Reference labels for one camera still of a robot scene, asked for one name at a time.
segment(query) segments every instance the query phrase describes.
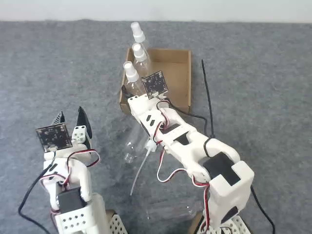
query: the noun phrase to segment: black cable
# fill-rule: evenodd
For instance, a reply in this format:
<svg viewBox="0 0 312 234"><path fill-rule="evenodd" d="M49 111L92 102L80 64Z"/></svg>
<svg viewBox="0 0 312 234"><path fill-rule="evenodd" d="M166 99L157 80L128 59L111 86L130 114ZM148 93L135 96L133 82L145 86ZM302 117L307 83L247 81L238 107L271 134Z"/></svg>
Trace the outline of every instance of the black cable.
<svg viewBox="0 0 312 234"><path fill-rule="evenodd" d="M231 234L233 234L233 231L232 231L232 229L231 229L230 227L220 227L220 228L221 228L221 229L224 228L225 230L229 229L230 232L231 232Z"/></svg>
<svg viewBox="0 0 312 234"><path fill-rule="evenodd" d="M275 234L275 224L274 222L271 220L271 218L269 217L269 215L264 211L264 209L262 208L258 198L257 198L257 195L255 194L255 191L254 191L254 188L253 186L250 187L251 191L252 191L252 194L253 194L253 197L254 197L254 200L255 202L257 203L259 209L261 210L261 212L263 213L263 215L267 218L267 220L271 223L272 225L272 233Z"/></svg>
<svg viewBox="0 0 312 234"><path fill-rule="evenodd" d="M187 112L185 112L185 111L182 111L181 109L179 109L179 108L177 108L176 106L174 106L174 105L172 104L172 102L169 100L169 98L166 98L165 100L168 100L168 101L170 102L170 105L171 105L175 110L181 112L182 114L185 114L185 115L187 115L187 116L192 116L192 117L195 117L195 118L200 118L200 119L204 120L204 121L205 121L205 124L204 124L204 134L205 134L206 136L208 136L208 134L207 134L207 124L208 124L208 120L207 120L205 117L199 116L199 115L196 115L196 114L187 113Z"/></svg>
<svg viewBox="0 0 312 234"><path fill-rule="evenodd" d="M208 99L208 105L209 105L210 127L211 127L210 138L214 138L215 137L215 132L214 132L213 110L211 108L211 100L210 100L210 94L209 94L209 89L208 89L207 77L206 77L206 72L205 72L204 60L201 60L201 68L203 69L204 81L205 81L205 87L206 87L206 93L207 93L207 99Z"/></svg>
<svg viewBox="0 0 312 234"><path fill-rule="evenodd" d="M23 207L24 207L24 205L25 205L25 203L26 203L26 201L27 201L27 199L28 199L28 197L29 197L29 195L30 195L32 189L34 188L34 186L37 184L37 182L40 180L40 178L43 177L44 174L46 174L46 172L52 167L52 165L53 165L53 163L54 163L55 157L56 157L56 152L54 152L54 156L53 156L53 159L52 159L51 164L50 164L49 166L47 166L47 168L45 168L45 169L40 173L40 175L34 180L34 182L30 185L30 187L28 188L28 190L27 190L27 192L26 192L26 194L25 194L25 196L24 196L24 198L23 198L21 204L19 205L19 209L18 209L19 215L20 215L22 218L24 218L24 219L26 219L26 220L28 220L28 221L34 223L35 225L37 225L38 227L40 227L46 234L50 234L50 232L49 232L42 224L38 223L37 221L35 221L35 220L33 220L32 218L28 217L27 215L23 214L23 213L21 212L21 210L23 209Z"/></svg>

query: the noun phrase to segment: gray carpet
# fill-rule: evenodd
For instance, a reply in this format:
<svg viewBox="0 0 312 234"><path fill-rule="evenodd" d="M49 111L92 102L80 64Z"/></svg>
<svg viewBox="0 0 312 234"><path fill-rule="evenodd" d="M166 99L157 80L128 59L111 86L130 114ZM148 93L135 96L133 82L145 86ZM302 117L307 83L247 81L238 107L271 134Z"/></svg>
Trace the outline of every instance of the gray carpet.
<svg viewBox="0 0 312 234"><path fill-rule="evenodd" d="M91 168L95 192L115 209L129 233L186 233L190 221L146 219L158 201L190 206L202 190L183 173L156 179L149 157L132 197L137 166L123 160L134 121L118 105L122 63L132 43L129 22L0 22L0 233L42 233L17 208L43 167L34 129L63 110L70 131L81 105L102 162ZM208 115L200 60L206 61L216 137L233 146L255 172L258 197L277 233L311 232L312 26L304 24L143 22L154 47L191 49L192 112ZM186 120L202 132L200 120ZM179 163L165 158L162 176ZM49 200L37 186L24 209L52 233ZM251 197L241 213L255 234L271 232Z"/></svg>

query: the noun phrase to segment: perforated bracket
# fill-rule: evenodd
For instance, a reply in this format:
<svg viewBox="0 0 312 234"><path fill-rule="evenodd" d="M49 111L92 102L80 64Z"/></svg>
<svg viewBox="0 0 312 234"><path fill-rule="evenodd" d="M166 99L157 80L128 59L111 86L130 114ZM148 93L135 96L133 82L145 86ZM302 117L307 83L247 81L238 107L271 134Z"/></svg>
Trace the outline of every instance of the perforated bracket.
<svg viewBox="0 0 312 234"><path fill-rule="evenodd" d="M238 215L221 224L221 226L217 229L210 226L206 234L222 234L222 231L224 234L251 234L242 218Z"/></svg>
<svg viewBox="0 0 312 234"><path fill-rule="evenodd" d="M112 234L128 234L119 215L113 215L111 221L109 222L109 228Z"/></svg>
<svg viewBox="0 0 312 234"><path fill-rule="evenodd" d="M55 216L58 228L61 228L62 233L69 234L93 227L96 224L96 219L93 216L92 204L63 214Z"/></svg>
<svg viewBox="0 0 312 234"><path fill-rule="evenodd" d="M87 128L85 125L76 126L73 130L72 140L75 140L77 143L82 144L86 140Z"/></svg>

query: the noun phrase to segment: plastic tube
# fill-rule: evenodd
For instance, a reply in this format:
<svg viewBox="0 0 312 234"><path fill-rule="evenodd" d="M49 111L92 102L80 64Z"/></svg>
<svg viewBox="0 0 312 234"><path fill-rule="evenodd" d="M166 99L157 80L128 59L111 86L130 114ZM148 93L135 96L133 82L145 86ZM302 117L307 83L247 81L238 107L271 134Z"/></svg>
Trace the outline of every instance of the plastic tube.
<svg viewBox="0 0 312 234"><path fill-rule="evenodd" d="M147 159L147 156L150 154L150 151L151 151L151 148L149 148L149 149L147 150L147 153L146 153L146 155L145 155L145 158L143 159L143 161L142 161L142 163L141 163L141 166L139 167L139 169L138 169L138 171L137 171L137 173L136 173L136 177L135 177L135 179L134 179L134 181L133 181L132 188L131 188L131 191L130 191L130 196L132 196L132 193L133 193L133 190L134 190L134 188L135 188L138 175L140 174L141 169L142 169L142 167L143 167L143 165L144 165L144 163L145 163L145 161L146 161L146 159Z"/></svg>

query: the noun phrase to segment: open cardboard box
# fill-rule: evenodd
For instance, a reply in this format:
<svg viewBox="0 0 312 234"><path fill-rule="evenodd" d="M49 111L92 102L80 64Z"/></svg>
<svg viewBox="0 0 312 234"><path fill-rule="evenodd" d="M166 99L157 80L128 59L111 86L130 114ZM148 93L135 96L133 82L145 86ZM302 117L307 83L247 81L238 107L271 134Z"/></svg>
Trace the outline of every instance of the open cardboard box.
<svg viewBox="0 0 312 234"><path fill-rule="evenodd" d="M161 70L164 74L168 92L165 95L179 109L189 112L191 106L191 51L151 48L148 50L152 61L152 71ZM134 61L132 48L127 51L126 61ZM122 83L127 81L123 72ZM130 114L127 99L120 92L119 104L122 111Z"/></svg>

